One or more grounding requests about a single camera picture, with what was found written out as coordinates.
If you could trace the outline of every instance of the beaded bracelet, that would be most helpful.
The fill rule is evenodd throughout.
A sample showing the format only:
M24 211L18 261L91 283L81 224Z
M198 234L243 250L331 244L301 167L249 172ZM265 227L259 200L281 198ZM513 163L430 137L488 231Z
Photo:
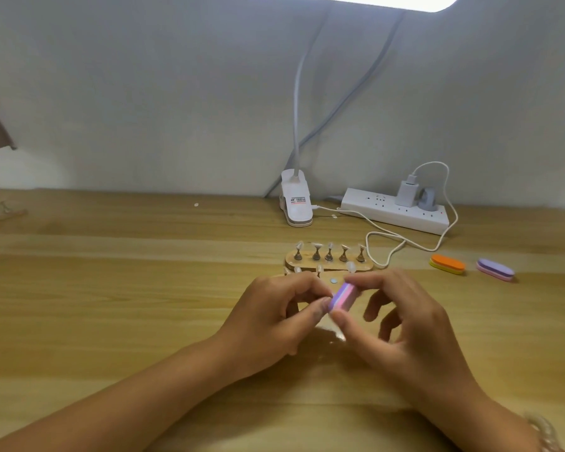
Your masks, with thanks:
M558 443L557 432L548 420L537 414L525 414L525 420L540 433L542 452L564 452Z

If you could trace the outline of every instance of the clip-on desk lamp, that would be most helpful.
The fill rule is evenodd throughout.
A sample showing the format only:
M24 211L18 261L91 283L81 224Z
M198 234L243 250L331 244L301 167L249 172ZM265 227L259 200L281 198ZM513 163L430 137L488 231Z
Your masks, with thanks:
M456 0L335 0L340 2L361 3L363 5L385 6L388 8L407 9L410 11L423 11L426 13L437 13L451 6ZM299 61L294 88L294 120L293 120L293 142L294 162L293 169L287 169L281 174L282 195L280 196L280 207L285 213L287 222L292 227L307 227L312 224L312 203L309 199L308 183L304 173L299 169L299 139L298 139L298 99L299 83L304 61L311 51L316 38L320 34L323 25L317 29L308 49Z

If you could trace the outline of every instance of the pink nail buffer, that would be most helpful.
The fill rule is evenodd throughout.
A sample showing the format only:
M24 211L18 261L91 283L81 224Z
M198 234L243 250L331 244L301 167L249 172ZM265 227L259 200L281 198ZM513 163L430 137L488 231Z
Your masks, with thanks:
M356 286L352 284L345 283L339 288L339 291L332 297L331 304L328 306L328 310L333 309L343 309L349 311L349 309L354 305L356 298L360 296L360 291Z
M482 273L494 276L497 279L510 282L514 278L514 271L500 263L496 263L492 260L486 260L485 258L480 258L477 260L477 269Z

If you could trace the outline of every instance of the left hand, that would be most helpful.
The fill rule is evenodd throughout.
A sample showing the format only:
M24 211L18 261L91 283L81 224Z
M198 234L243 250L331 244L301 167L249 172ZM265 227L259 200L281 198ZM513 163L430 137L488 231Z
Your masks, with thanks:
M213 336L243 379L295 355L299 343L328 312L331 289L312 272L259 277ZM308 303L299 311L298 303Z

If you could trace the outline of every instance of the power socket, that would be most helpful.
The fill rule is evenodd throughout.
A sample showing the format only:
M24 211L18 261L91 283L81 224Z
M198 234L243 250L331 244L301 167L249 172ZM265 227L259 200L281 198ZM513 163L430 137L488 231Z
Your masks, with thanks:
M441 235L450 226L444 206L438 206L437 211L424 211L418 206L410 208L398 206L395 204L394 196L371 191L348 189L341 202L341 209L358 211L370 220L377 222L426 233Z

